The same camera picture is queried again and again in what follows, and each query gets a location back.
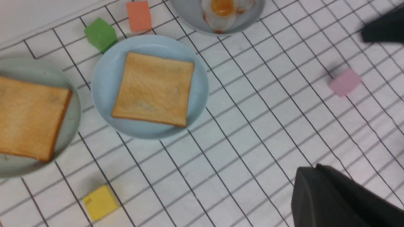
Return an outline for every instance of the cube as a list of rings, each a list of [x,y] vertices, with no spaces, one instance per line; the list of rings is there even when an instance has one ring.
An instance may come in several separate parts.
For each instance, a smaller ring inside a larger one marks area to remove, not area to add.
[[[97,18],[90,24],[84,33],[88,42],[102,53],[105,53],[118,40],[115,29],[101,18]]]
[[[145,32],[152,29],[152,16],[147,1],[129,2],[126,4],[126,9],[131,31]]]
[[[97,221],[107,216],[119,207],[115,195],[112,194],[107,185],[90,193],[83,199],[83,202],[92,221]]]
[[[335,78],[329,84],[329,87],[338,96],[342,97],[353,91],[361,81],[362,79],[360,75],[358,75],[352,69],[348,69],[337,78]]]

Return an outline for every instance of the egg yolk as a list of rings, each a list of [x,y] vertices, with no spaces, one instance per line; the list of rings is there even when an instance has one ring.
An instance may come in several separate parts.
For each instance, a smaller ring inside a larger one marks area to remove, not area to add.
[[[219,16],[227,16],[233,12],[233,0],[212,0],[210,7]]]

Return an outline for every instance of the plate rim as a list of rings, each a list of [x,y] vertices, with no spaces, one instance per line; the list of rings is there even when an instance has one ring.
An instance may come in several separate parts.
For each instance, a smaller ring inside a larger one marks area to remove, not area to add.
[[[12,58],[0,59],[0,63],[1,63],[1,62],[7,62],[7,61],[20,61],[20,62],[22,62],[22,61],[27,61],[27,62],[33,62],[34,64],[37,64],[37,63],[43,64],[43,65],[46,65],[47,67],[50,67],[50,68],[55,69],[56,71],[59,71],[59,72],[61,73],[61,75],[64,75],[64,77],[67,78],[69,84],[70,84],[70,85],[73,87],[73,89],[77,92],[78,100],[79,100],[80,114],[79,114],[78,124],[77,124],[77,127],[76,127],[76,129],[75,129],[75,133],[74,133],[74,134],[77,134],[77,133],[78,133],[78,129],[79,129],[80,124],[81,124],[81,117],[82,117],[82,114],[83,114],[82,98],[81,98],[80,93],[78,92],[78,89],[77,89],[76,85],[74,84],[74,82],[73,82],[73,80],[70,78],[70,76],[68,76],[67,73],[65,73],[65,72],[64,72],[63,70],[61,70],[60,68],[54,66],[52,63],[50,63],[50,62],[48,62],[48,61],[46,61],[46,60],[43,60],[43,59],[33,59],[33,58],[28,58],[28,57],[12,57]],[[59,154],[56,158],[52,159],[50,162],[48,162],[48,163],[46,163],[45,165],[39,167],[38,169],[31,170],[31,171],[27,171],[26,173],[17,174],[17,175],[15,175],[15,176],[10,176],[10,177],[1,177],[1,176],[0,176],[0,180],[4,180],[3,182],[5,182],[5,181],[7,181],[7,180],[11,180],[11,179],[15,179],[15,178],[20,178],[20,177],[23,177],[23,176],[27,176],[27,175],[29,175],[29,174],[32,174],[32,173],[35,173],[35,172],[39,172],[39,171],[42,171],[43,169],[48,168],[49,166],[51,166],[52,163],[54,163],[55,161],[60,160],[61,157],[66,156],[66,150],[67,150],[67,148],[71,145],[71,143],[72,143],[73,140],[74,140],[74,137],[72,137],[72,139],[70,140],[70,142],[68,143],[68,145],[67,145],[63,150],[60,151],[60,154]]]
[[[201,60],[198,58],[198,56],[197,56],[189,47],[187,47],[185,44],[179,42],[178,40],[172,39],[172,38],[167,37],[167,36],[160,36],[160,35],[151,35],[151,34],[148,34],[148,35],[139,35],[139,36],[132,36],[132,37],[129,37],[129,38],[127,38],[127,39],[124,39],[124,40],[122,40],[122,41],[116,43],[116,44],[113,45],[109,50],[107,50],[107,52],[105,52],[105,53],[103,54],[103,56],[98,60],[96,66],[95,66],[94,69],[93,69],[92,76],[91,76],[91,84],[93,84],[93,81],[94,81],[95,75],[96,75],[96,74],[95,74],[96,69],[99,67],[102,58],[103,58],[110,50],[113,50],[113,48],[117,48],[117,46],[118,46],[119,44],[121,44],[121,43],[124,43],[124,42],[132,42],[132,40],[135,40],[135,39],[137,39],[137,38],[147,38],[147,37],[159,37],[159,38],[163,38],[163,39],[167,39],[167,40],[170,40],[170,41],[175,41],[175,42],[177,42],[179,45],[182,45],[183,47],[185,47],[186,49],[188,49],[188,50],[193,54],[193,56],[195,56],[195,61],[198,61],[198,62],[201,64],[202,68],[203,68],[203,63],[202,63]],[[93,104],[94,104],[95,109],[98,111],[98,113],[100,114],[100,116],[102,117],[102,119],[104,119],[104,121],[107,123],[107,125],[110,126],[111,128],[113,128],[113,129],[114,129],[116,132],[118,132],[118,133],[124,134],[124,135],[129,136],[129,137],[132,137],[132,138],[142,139],[142,140],[161,140],[161,139],[169,139],[169,138],[173,138],[173,137],[175,137],[175,136],[178,136],[179,134],[183,133],[185,130],[188,130],[189,128],[191,128],[192,126],[194,126],[194,125],[201,119],[201,117],[202,117],[202,115],[203,115],[203,112],[206,111],[205,109],[206,109],[206,107],[207,107],[208,100],[209,100],[209,80],[208,80],[208,74],[207,74],[205,68],[203,68],[203,72],[204,72],[204,73],[203,73],[203,74],[204,74],[203,76],[206,78],[206,86],[207,86],[206,101],[205,101],[204,104],[203,104],[203,109],[202,109],[202,111],[198,114],[198,116],[196,117],[196,119],[195,119],[195,121],[194,121],[193,123],[187,125],[185,128],[182,128],[180,131],[178,131],[177,133],[174,133],[174,134],[172,134],[172,135],[166,135],[166,136],[162,136],[162,137],[153,137],[153,138],[151,138],[151,137],[136,137],[136,136],[128,135],[128,134],[126,134],[126,133],[124,133],[124,132],[122,132],[122,131],[116,129],[114,126],[112,126],[112,125],[104,118],[104,116],[100,113],[100,111],[99,111],[97,105],[96,105],[95,102],[94,102],[94,94],[93,94],[94,89],[91,89],[91,100],[92,100],[92,102],[93,102]]]
[[[255,21],[255,22],[249,24],[249,25],[248,25],[247,27],[245,27],[244,29],[241,29],[240,31],[236,31],[236,32],[232,32],[232,33],[222,33],[222,34],[218,34],[218,33],[214,33],[214,32],[207,32],[207,31],[201,30],[201,29],[199,29],[199,28],[197,28],[197,27],[192,26],[190,23],[188,23],[188,21],[185,20],[184,17],[181,15],[181,13],[177,10],[176,4],[175,4],[176,1],[177,1],[177,0],[173,0],[173,8],[174,8],[175,11],[177,12],[179,18],[184,22],[184,24],[186,24],[188,27],[194,29],[196,32],[200,32],[200,33],[202,33],[202,34],[204,34],[204,35],[214,36],[214,37],[227,37],[227,36],[232,36],[232,35],[235,35],[235,34],[238,34],[238,33],[240,33],[240,32],[245,31],[246,29],[248,29],[249,27],[251,27],[254,23],[256,23],[256,22],[259,20],[259,16],[260,16],[261,13],[264,11],[264,7],[262,7],[262,8],[259,10],[259,13],[257,14],[257,16],[254,17],[254,21]],[[265,4],[266,4],[266,1],[265,1],[265,0],[259,0],[259,1],[262,1],[262,2],[263,2],[263,6],[265,6]]]

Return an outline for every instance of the plate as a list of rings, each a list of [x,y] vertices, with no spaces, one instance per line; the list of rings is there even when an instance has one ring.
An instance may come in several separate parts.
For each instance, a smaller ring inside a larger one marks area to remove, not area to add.
[[[65,118],[56,141],[53,160],[57,160],[77,134],[81,118],[80,98],[74,83],[60,69],[41,60],[5,59],[0,61],[0,75],[73,91]],[[32,158],[0,154],[0,178],[21,177],[37,171],[49,163]]]
[[[102,118],[118,132],[140,139],[162,139],[186,130],[186,128],[166,124],[111,117],[128,52],[195,64],[187,113],[187,128],[192,127],[205,110],[208,100],[209,87],[206,70],[199,58],[184,44],[156,35],[135,36],[121,41],[109,49],[97,63],[91,82],[91,95],[94,106]]]
[[[230,36],[245,30],[259,19],[265,6],[265,0],[255,0],[254,6],[243,14],[237,15],[234,24],[222,34],[215,33],[203,20],[201,0],[173,0],[173,6],[181,19],[196,31],[207,35]]]

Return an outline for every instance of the slice of bread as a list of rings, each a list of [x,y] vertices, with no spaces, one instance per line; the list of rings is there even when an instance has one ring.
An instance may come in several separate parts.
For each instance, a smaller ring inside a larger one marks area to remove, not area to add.
[[[186,127],[194,64],[128,52],[111,116]]]
[[[0,153],[51,161],[71,96],[0,76]]]

